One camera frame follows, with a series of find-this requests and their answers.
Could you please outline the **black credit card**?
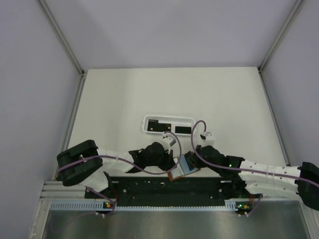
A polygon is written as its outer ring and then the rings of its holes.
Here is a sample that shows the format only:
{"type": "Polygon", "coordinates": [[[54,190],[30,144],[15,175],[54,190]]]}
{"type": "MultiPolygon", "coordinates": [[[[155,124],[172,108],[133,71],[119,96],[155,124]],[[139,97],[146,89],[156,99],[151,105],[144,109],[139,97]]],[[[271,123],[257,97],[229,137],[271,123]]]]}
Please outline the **black credit card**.
{"type": "Polygon", "coordinates": [[[151,132],[171,131],[171,124],[170,123],[161,123],[157,119],[150,119],[148,121],[147,130],[151,131],[151,132]]]}

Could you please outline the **brown leather card holder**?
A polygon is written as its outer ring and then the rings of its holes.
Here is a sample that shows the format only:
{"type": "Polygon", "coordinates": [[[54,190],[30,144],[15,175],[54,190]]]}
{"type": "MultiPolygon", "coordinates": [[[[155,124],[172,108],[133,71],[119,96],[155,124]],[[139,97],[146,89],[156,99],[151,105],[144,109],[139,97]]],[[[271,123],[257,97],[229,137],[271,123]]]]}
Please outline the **brown leather card holder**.
{"type": "Polygon", "coordinates": [[[168,173],[168,178],[170,181],[175,181],[179,178],[183,178],[187,175],[198,172],[200,169],[195,167],[193,163],[190,162],[189,158],[192,156],[192,151],[181,156],[181,160],[177,167],[168,173]]]}

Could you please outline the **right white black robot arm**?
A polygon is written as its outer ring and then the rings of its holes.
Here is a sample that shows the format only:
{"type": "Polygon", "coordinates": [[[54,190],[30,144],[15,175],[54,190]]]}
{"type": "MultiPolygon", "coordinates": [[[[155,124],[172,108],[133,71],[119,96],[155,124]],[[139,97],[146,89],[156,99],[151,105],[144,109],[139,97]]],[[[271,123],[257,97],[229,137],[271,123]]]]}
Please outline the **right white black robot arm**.
{"type": "Polygon", "coordinates": [[[198,145],[187,162],[196,168],[209,168],[232,182],[238,197],[263,194],[302,201],[307,207],[319,209],[319,168],[313,163],[301,166],[271,166],[243,157],[224,155],[213,146],[198,145]]]}

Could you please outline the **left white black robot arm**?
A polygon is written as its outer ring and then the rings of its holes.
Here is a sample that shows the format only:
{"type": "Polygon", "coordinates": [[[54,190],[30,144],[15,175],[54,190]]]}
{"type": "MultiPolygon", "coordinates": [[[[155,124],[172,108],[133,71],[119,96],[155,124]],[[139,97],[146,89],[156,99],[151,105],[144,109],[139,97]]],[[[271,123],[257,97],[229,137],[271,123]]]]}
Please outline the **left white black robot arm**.
{"type": "Polygon", "coordinates": [[[172,146],[177,144],[173,137],[164,137],[146,148],[128,152],[116,152],[99,148],[94,140],[87,140],[56,156],[58,175],[65,187],[82,185],[96,191],[101,197],[109,197],[113,191],[109,172],[126,174],[147,171],[147,167],[157,167],[162,174],[177,167],[173,159],[172,146]]]}

